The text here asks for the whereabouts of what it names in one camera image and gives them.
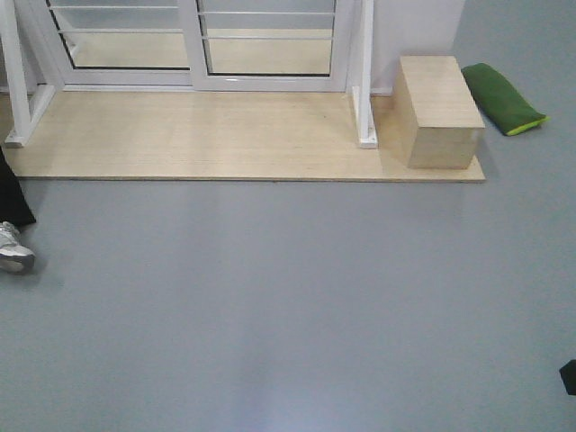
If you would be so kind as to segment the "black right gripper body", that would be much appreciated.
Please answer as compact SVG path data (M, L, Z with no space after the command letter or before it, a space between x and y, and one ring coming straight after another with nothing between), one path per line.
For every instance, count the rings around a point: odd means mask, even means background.
M571 359L559 369L559 374L566 393L576 395L576 360Z

